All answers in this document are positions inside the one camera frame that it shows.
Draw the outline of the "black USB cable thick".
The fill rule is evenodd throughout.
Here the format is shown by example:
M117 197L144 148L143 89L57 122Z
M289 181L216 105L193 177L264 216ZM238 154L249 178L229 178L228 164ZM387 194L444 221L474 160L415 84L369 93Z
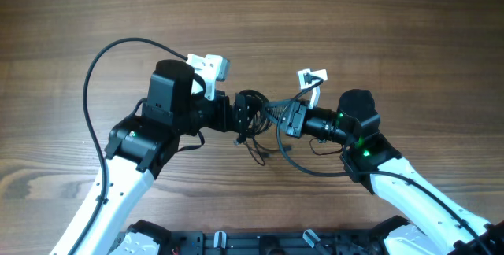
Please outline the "black USB cable thick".
M272 121L261 111L262 106L269 102L269 100L259 91L256 90L243 90L239 93L244 93L247 95L247 101L249 104L249 119L250 126L247 131L247 139L252 137L257 137L258 135L266 132L272 126ZM235 115L234 115L234 104L233 108L233 119L235 124Z

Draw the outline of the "black USB cable thin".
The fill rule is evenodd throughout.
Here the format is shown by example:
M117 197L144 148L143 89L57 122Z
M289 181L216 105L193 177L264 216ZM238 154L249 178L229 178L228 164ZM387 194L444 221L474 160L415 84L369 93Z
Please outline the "black USB cable thin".
M274 149L266 148L261 145L255 137L247 139L244 142L245 147L249 151L254 161L260 166L265 166L265 158L271 157L276 152Z

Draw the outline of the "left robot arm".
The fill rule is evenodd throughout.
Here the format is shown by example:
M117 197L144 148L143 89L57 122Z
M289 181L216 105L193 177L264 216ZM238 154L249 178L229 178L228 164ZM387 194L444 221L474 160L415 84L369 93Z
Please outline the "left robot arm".
M102 168L54 254L107 253L163 167L182 152L182 135L211 128L246 137L246 109L231 106L228 96L216 89L230 67L228 59L214 54L157 63L146 98L109 133L100 152Z

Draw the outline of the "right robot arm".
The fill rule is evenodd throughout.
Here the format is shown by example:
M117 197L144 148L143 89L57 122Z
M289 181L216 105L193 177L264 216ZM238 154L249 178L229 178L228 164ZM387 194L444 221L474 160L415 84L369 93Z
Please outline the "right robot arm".
M335 111L293 98L268 102L263 113L278 132L341 145L343 176L387 201L401 216L376 226L371 250L385 254L501 254L503 225L491 224L448 198L380 133L372 94L349 90Z

